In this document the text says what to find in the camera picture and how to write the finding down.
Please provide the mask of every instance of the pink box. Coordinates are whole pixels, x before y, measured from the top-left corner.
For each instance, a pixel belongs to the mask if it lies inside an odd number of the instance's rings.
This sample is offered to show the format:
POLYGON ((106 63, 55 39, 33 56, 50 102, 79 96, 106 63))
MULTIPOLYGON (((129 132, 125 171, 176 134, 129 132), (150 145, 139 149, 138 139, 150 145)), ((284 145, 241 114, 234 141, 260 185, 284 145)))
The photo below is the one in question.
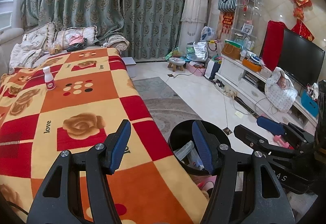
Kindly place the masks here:
POLYGON ((197 76, 204 76, 205 74, 205 71, 206 69, 199 69, 199 68, 196 68, 194 66, 191 66, 188 62, 186 63, 186 66, 185 68, 190 71, 191 73, 194 72, 194 75, 197 75, 197 76))

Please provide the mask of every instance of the trash can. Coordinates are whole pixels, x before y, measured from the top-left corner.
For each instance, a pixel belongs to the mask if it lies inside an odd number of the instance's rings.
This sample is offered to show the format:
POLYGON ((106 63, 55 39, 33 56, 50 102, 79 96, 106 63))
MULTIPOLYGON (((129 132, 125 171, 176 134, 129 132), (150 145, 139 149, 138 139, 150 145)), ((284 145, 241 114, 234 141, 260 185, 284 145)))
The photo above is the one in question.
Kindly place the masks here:
MULTIPOLYGON (((192 123, 194 121, 195 119, 185 120, 173 128, 170 137, 167 141, 172 151, 182 148, 186 143, 192 140, 195 145, 195 149, 198 152, 194 138, 192 137, 192 123)), ((228 137, 219 127, 207 121, 201 120, 201 122, 204 125, 206 131, 210 134, 215 135, 215 137, 218 139, 218 141, 221 144, 224 143, 228 146, 231 146, 228 137)), ((179 162, 181 166, 185 169, 185 171, 190 175, 198 175, 198 176, 210 175, 209 172, 205 169, 197 170, 190 166, 185 165, 181 161, 179 162)))

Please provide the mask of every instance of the navy and white bag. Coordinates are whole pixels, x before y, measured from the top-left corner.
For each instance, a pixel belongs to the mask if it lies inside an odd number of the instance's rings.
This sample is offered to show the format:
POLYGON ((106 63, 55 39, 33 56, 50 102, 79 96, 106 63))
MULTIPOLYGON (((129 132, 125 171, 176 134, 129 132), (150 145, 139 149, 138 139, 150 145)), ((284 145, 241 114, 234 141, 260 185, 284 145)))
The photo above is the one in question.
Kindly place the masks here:
POLYGON ((234 13, 236 7, 237 0, 218 0, 217 9, 222 12, 234 13))

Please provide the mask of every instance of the metal bolt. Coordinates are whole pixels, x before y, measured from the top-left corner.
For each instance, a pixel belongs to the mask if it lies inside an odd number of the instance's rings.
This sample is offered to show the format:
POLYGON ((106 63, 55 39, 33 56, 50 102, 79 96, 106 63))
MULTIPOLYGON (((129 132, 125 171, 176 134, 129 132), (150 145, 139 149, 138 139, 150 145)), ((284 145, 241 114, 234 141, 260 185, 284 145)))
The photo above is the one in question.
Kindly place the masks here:
POLYGON ((229 146, 227 146, 226 144, 221 144, 220 145, 221 150, 227 150, 228 148, 229 148, 229 146))
POLYGON ((261 158, 263 154, 260 151, 255 151, 255 156, 261 158))
POLYGON ((95 145, 95 149, 97 149, 97 150, 101 150, 101 149, 103 149, 104 148, 104 144, 103 143, 97 143, 96 145, 95 145))
POLYGON ((69 151, 67 150, 63 150, 61 153, 60 153, 61 157, 66 157, 69 155, 69 151))

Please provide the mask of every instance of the red dot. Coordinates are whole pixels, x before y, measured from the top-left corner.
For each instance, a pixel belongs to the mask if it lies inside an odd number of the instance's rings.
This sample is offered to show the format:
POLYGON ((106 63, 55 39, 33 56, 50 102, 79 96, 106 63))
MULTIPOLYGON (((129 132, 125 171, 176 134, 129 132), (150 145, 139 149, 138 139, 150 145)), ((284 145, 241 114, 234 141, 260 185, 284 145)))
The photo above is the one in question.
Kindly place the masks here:
POLYGON ((124 205, 115 204, 115 209, 117 210, 119 216, 127 213, 127 208, 124 205))

